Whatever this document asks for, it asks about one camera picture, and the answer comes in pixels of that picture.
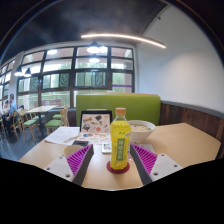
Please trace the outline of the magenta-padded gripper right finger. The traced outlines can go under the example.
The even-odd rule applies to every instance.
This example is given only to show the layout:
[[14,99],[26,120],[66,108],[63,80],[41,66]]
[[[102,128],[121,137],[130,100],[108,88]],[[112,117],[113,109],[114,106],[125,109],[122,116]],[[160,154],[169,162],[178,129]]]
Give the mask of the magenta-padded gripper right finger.
[[132,144],[130,146],[130,154],[144,185],[150,184],[182,169],[182,167],[168,155],[164,153],[156,155],[138,145]]

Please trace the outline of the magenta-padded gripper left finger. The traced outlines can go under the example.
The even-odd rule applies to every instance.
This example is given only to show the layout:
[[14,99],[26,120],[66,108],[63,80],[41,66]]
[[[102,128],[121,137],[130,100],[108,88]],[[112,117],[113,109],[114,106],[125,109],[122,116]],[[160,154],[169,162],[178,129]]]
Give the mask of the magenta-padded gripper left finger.
[[44,170],[81,186],[93,155],[93,145],[90,144],[68,156],[57,157]]

